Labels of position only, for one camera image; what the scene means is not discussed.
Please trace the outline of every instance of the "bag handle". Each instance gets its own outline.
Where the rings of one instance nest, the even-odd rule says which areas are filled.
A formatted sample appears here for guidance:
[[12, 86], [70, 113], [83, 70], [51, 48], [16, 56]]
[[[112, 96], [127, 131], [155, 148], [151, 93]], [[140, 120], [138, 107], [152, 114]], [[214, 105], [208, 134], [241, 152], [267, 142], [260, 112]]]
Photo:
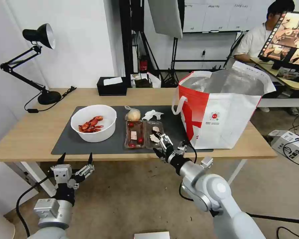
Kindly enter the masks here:
[[177, 96], [178, 96], [178, 87], [176, 88], [176, 91], [175, 91], [175, 94], [174, 94], [174, 97], [173, 97], [173, 101], [172, 101], [172, 112], [173, 112], [174, 115], [178, 115], [182, 111], [184, 102], [185, 101], [187, 102], [187, 98], [185, 96], [182, 96], [180, 98], [179, 102], [178, 102], [178, 106], [177, 106], [177, 109], [175, 111], [174, 106], [175, 106]]

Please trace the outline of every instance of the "black hair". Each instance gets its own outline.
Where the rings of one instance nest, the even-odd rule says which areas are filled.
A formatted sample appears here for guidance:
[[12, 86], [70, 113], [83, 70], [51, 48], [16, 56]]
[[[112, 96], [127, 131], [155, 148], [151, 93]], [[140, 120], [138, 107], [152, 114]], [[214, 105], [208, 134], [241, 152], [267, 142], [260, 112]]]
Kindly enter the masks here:
[[276, 0], [268, 8], [267, 19], [269, 14], [282, 14], [283, 12], [292, 12], [295, 10], [295, 3], [293, 0]]

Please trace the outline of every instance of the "black lamp shade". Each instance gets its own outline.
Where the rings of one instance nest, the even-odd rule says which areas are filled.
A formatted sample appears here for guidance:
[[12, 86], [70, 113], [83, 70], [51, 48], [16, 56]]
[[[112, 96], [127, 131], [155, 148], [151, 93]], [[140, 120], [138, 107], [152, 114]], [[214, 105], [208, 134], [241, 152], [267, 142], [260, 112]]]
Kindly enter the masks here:
[[55, 48], [55, 38], [49, 23], [41, 25], [37, 30], [24, 29], [22, 35], [28, 41], [39, 41], [46, 47]]

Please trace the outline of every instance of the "fire extinguisher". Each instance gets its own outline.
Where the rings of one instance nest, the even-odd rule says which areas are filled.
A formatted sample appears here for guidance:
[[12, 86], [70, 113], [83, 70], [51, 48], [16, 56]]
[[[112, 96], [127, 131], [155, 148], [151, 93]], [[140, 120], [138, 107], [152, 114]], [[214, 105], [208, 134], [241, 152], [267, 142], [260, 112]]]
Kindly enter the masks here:
[[148, 61], [146, 57], [142, 56], [140, 59], [140, 72], [148, 70]]

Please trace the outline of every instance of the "lamp arm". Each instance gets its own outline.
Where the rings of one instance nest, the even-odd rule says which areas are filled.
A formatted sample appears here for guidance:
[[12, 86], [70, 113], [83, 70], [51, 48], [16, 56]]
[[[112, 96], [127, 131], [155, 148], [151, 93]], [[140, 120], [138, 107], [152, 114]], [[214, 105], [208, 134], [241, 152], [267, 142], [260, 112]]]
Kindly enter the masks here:
[[[34, 81], [29, 80], [29, 79], [25, 78], [24, 76], [22, 76], [22, 75], [20, 75], [20, 74], [18, 74], [18, 73], [16, 73], [16, 72], [13, 71], [13, 69], [16, 68], [16, 67], [18, 67], [19, 65], [21, 65], [21, 64], [23, 64], [23, 63], [25, 63], [25, 62], [27, 62], [28, 60], [31, 60], [32, 58], [36, 57], [37, 55], [40, 55], [40, 54], [41, 54], [41, 48], [42, 48], [42, 47], [41, 47], [40, 45], [34, 45], [33, 47], [31, 47], [29, 50], [25, 51], [25, 52], [22, 53], [21, 55], [19, 55], [19, 56], [13, 58], [12, 60], [10, 60], [10, 61], [8, 61], [8, 62], [6, 62], [6, 63], [2, 63], [2, 64], [0, 65], [0, 68], [1, 68], [3, 71], [9, 73], [10, 75], [13, 75], [14, 77], [17, 77], [18, 79], [20, 79], [20, 80], [22, 80], [23, 82], [25, 82], [25, 83], [31, 85], [32, 87], [38, 89], [39, 91], [41, 91], [41, 92], [43, 92], [43, 93], [44, 93], [44, 92], [48, 92], [48, 90], [46, 89], [45, 86], [43, 86], [43, 87], [42, 87], [42, 86], [39, 86], [39, 85], [38, 85], [37, 83], [35, 83]], [[19, 59], [20, 57], [22, 57], [22, 56], [28, 54], [29, 52], [33, 51], [33, 50], [36, 52], [34, 55], [31, 55], [30, 57], [28, 57], [28, 58], [26, 58], [26, 59], [24, 59], [24, 60], [15, 61], [15, 60]]]

